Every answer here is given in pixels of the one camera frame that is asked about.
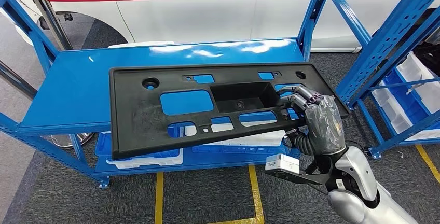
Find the metal pole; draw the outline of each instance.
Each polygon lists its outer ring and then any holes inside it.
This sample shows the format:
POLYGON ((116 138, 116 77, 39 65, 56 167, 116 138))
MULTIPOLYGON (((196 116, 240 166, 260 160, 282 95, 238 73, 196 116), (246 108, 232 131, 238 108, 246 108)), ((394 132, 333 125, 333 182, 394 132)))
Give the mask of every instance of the metal pole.
POLYGON ((55 40, 62 50, 72 50, 72 45, 70 44, 63 27, 61 26, 60 20, 57 18, 55 11, 52 8, 51 3, 48 0, 33 0, 37 5, 37 8, 41 11, 43 18, 49 25, 50 31, 52 32, 55 40))
MULTIPOLYGON (((72 50, 72 45, 69 42, 66 33, 64 32, 63 26, 61 26, 61 22, 58 19, 57 15, 55 14, 55 11, 52 8, 51 3, 48 0, 33 0, 36 4, 37 8, 41 11, 44 20, 46 20, 46 23, 49 25, 50 31, 52 32, 55 41, 57 41, 58 45, 62 50, 72 50)), ((84 144, 87 142, 93 135, 93 133, 77 133, 77 137, 80 140, 81 144, 84 144)), ((52 136, 52 142, 63 148, 72 148, 72 142, 71 139, 70 142, 66 142, 65 144, 62 144, 61 139, 58 140, 54 136, 52 136)))
POLYGON ((20 90, 29 100, 33 100, 37 95, 37 90, 21 78, 17 73, 0 61, 0 76, 11 86, 20 90))

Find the black cable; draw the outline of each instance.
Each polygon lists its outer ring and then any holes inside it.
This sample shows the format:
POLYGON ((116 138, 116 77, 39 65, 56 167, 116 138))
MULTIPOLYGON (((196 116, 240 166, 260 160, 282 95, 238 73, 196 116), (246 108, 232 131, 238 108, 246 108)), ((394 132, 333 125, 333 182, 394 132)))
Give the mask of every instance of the black cable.
POLYGON ((361 144, 359 144, 358 142, 356 142, 356 141, 353 141, 353 140, 345 140, 345 142, 352 142, 352 143, 355 143, 355 144, 357 144, 357 145, 359 146, 359 148, 361 149, 361 151, 363 151, 364 153, 366 152, 366 151, 365 151, 365 148, 364 148, 361 144))
POLYGON ((324 190, 321 190, 321 189, 315 187, 313 184, 311 184, 311 183, 306 183, 306 184, 307 184, 308 186, 312 187, 313 189, 315 189, 316 191, 318 191, 319 193, 322 193, 322 194, 324 194, 324 195, 328 195, 327 192, 325 192, 324 190))

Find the blue metal shelf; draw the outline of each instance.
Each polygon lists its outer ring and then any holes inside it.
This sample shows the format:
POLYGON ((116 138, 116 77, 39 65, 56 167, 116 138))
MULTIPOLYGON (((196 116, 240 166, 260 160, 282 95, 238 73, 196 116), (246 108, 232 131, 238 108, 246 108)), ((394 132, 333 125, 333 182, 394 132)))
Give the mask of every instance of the blue metal shelf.
POLYGON ((440 110, 435 113, 430 113, 426 106, 421 101, 421 98, 416 90, 406 94, 408 89, 413 85, 420 83, 427 83, 433 81, 439 81, 440 79, 434 78, 429 80, 418 80, 406 82, 396 67, 406 59, 409 52, 412 51, 416 45, 425 40, 430 33, 436 30, 440 26, 440 8, 436 9, 423 24, 408 38, 402 46, 391 56, 388 62, 374 74, 370 81, 359 89, 359 92, 351 99, 349 103, 350 107, 359 106, 362 113, 367 119, 368 124, 373 130, 373 133, 379 143, 376 147, 371 147, 370 152, 373 158, 380 158, 380 153, 395 146, 407 146, 415 144, 437 144, 440 143, 440 138, 430 139, 418 139, 406 141, 409 137, 417 134, 423 130, 437 129, 440 121, 440 110), (384 86, 378 86, 380 81, 385 82, 384 86), (397 133, 393 126, 391 126, 390 119, 379 106, 377 101, 371 95, 371 92, 375 89, 389 88, 390 92, 394 95, 397 102, 402 106, 403 110, 408 115, 408 119, 412 122, 412 126, 402 133, 397 133), (370 97, 376 108, 379 111, 382 119, 384 120, 388 130, 392 137, 389 140, 383 140, 382 135, 377 130, 377 126, 372 120, 368 109, 363 105, 363 100, 370 97))
MULTIPOLYGON (((279 152, 288 154, 284 146, 279 147, 279 152)), ((106 162, 105 157, 98 157, 95 167, 95 176, 116 176, 155 173, 159 171, 188 171, 199 169, 214 169, 221 167, 243 166, 247 164, 266 163, 266 154, 232 154, 232 153, 197 153, 191 147, 183 149, 183 163, 180 165, 144 165, 136 169, 118 169, 106 162)))
POLYGON ((112 67, 303 61, 295 39, 61 51, 19 130, 30 136, 109 131, 112 67))

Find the gray carpet floor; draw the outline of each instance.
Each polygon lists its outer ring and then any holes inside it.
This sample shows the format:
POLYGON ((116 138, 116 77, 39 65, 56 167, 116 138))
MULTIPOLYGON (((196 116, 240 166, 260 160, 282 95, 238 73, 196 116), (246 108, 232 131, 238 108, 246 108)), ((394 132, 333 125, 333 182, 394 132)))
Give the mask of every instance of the gray carpet floor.
MULTIPOLYGON (((84 47, 107 47, 111 29, 94 23, 84 47)), ((311 62, 337 86, 357 54, 313 53, 311 62)), ((389 135, 377 112, 372 116, 384 136, 389 135)), ((374 145, 375 139, 362 114, 356 110, 343 121, 346 139, 374 145)), ((94 163, 94 142, 85 144, 94 163)), ((437 167, 440 145, 425 146, 437 167)), ((370 160, 376 178, 419 223, 440 223, 440 184, 415 147, 384 152, 370 160)), ((328 206, 324 195, 264 174, 256 167, 265 223, 346 223, 328 206)), ((9 208, 7 223, 153 223, 156 175, 112 178, 99 189, 88 178, 36 152, 25 179, 9 208)), ((163 223, 209 223, 255 217, 247 167, 173 172, 164 174, 163 223)))

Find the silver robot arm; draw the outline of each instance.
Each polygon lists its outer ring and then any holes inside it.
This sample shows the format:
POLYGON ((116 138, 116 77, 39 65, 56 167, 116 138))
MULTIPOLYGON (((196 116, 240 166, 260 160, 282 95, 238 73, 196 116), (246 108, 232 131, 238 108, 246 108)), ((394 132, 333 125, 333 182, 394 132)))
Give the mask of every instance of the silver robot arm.
POLYGON ((342 218, 356 224, 417 224, 376 181, 366 157, 357 147, 349 147, 335 167, 354 178, 362 196, 360 198, 343 186, 328 193, 330 206, 342 218))
POLYGON ((286 130, 289 146, 313 155, 304 173, 299 160, 273 155, 266 160, 266 173, 297 184, 325 185, 328 202, 335 212, 356 224, 417 224, 417 222, 376 181, 364 153, 346 147, 338 108, 332 96, 320 95, 304 86, 288 86, 278 91, 281 108, 294 108, 305 118, 309 133, 286 130))

